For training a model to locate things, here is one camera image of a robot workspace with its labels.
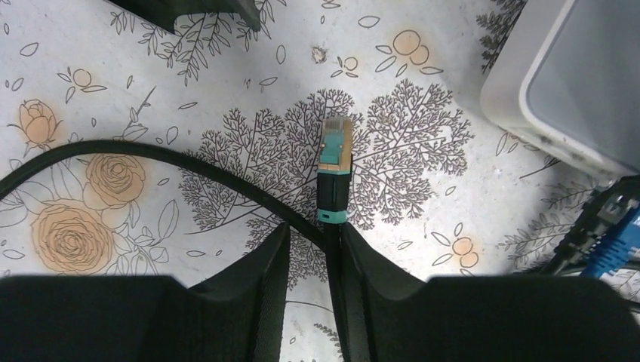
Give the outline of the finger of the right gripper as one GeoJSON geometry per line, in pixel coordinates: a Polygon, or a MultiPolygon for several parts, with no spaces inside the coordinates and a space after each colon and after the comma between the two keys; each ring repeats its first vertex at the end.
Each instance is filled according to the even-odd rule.
{"type": "Polygon", "coordinates": [[[110,3],[174,33],[175,20],[184,15],[238,14],[249,28],[260,31],[260,12],[248,0],[110,0],[110,3]]]}

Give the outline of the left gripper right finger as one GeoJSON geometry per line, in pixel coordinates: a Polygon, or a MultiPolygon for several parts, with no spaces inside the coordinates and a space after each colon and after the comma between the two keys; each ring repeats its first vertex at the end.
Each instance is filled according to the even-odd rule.
{"type": "Polygon", "coordinates": [[[639,327],[605,282],[501,275],[422,281],[342,229],[353,361],[637,361],[639,327]]]}

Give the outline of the white network switch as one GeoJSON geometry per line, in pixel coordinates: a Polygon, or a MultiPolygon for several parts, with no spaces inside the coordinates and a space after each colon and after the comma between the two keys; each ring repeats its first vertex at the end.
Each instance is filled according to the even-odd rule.
{"type": "Polygon", "coordinates": [[[482,88],[485,117],[601,179],[639,172],[639,3],[529,1],[482,88]]]}

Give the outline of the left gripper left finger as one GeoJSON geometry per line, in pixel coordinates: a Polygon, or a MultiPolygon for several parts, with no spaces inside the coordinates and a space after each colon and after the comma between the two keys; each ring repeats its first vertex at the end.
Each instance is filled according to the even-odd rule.
{"type": "Polygon", "coordinates": [[[1,281],[3,361],[277,361],[290,228],[185,287],[168,275],[1,281]]]}

